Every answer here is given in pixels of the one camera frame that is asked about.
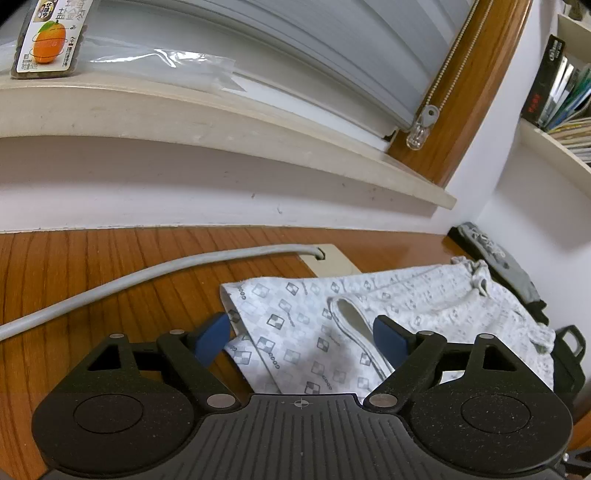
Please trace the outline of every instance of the white electrical cable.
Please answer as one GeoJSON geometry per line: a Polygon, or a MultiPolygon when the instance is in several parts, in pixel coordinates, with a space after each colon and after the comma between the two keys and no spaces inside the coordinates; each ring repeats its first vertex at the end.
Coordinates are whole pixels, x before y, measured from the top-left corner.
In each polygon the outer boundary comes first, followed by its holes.
{"type": "Polygon", "coordinates": [[[170,262],[160,263],[153,267],[144,268],[116,280],[110,281],[99,287],[85,291],[73,297],[60,301],[50,307],[39,310],[38,312],[26,315],[18,320],[6,323],[0,326],[0,342],[26,332],[43,323],[49,322],[61,315],[75,310],[94,301],[104,299],[113,293],[133,287],[153,278],[161,277],[178,270],[184,270],[197,265],[206,265],[210,263],[223,262],[227,260],[238,260],[240,258],[260,257],[262,255],[296,253],[304,255],[314,255],[317,259],[323,260],[324,253],[320,248],[313,245],[269,245],[266,247],[240,248],[237,250],[225,250],[222,252],[211,252],[207,254],[191,255],[190,257],[178,258],[170,262]]]}

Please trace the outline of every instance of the white wall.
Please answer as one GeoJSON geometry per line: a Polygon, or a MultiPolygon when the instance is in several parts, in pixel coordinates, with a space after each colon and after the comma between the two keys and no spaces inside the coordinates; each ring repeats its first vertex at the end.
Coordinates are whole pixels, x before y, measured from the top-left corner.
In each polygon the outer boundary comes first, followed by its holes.
{"type": "MultiPolygon", "coordinates": [[[[530,275],[552,327],[574,323],[591,341],[591,200],[519,146],[476,223],[530,275]]],[[[583,369],[591,378],[591,353],[583,369]]]]}
{"type": "Polygon", "coordinates": [[[101,138],[0,139],[0,231],[265,224],[445,233],[501,174],[554,0],[534,0],[501,88],[448,191],[453,211],[338,176],[197,147],[101,138]]]}

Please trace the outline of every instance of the crosshair marking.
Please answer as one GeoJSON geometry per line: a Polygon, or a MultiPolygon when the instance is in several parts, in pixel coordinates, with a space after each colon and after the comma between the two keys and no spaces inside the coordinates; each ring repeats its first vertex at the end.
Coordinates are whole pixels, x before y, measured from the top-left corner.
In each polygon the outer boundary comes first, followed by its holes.
{"type": "Polygon", "coordinates": [[[299,400],[296,400],[293,404],[296,407],[298,407],[300,410],[302,408],[306,408],[308,405],[312,405],[309,401],[304,400],[303,398],[300,398],[299,400]]]}

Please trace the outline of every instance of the bag handle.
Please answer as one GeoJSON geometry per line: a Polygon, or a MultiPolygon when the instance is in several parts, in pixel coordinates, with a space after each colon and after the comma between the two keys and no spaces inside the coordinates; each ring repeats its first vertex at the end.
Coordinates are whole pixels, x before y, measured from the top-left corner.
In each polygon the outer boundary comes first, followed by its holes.
{"type": "Polygon", "coordinates": [[[577,340],[577,348],[573,352],[573,355],[577,359],[577,362],[581,363],[581,360],[583,360],[585,352],[587,351],[587,342],[585,340],[585,337],[576,325],[568,325],[568,327],[556,330],[556,338],[562,340],[564,339],[564,336],[567,333],[571,333],[574,336],[575,340],[577,340]]]}

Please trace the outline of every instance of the white window sill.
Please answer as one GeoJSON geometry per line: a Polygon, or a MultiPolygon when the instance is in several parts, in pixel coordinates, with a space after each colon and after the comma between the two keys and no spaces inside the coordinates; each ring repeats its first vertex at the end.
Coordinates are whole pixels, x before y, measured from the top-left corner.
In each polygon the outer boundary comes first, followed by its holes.
{"type": "Polygon", "coordinates": [[[333,173],[447,209],[456,203],[377,148],[233,93],[98,73],[43,81],[2,76],[0,105],[10,112],[0,116],[0,137],[75,135],[195,145],[333,173]]]}

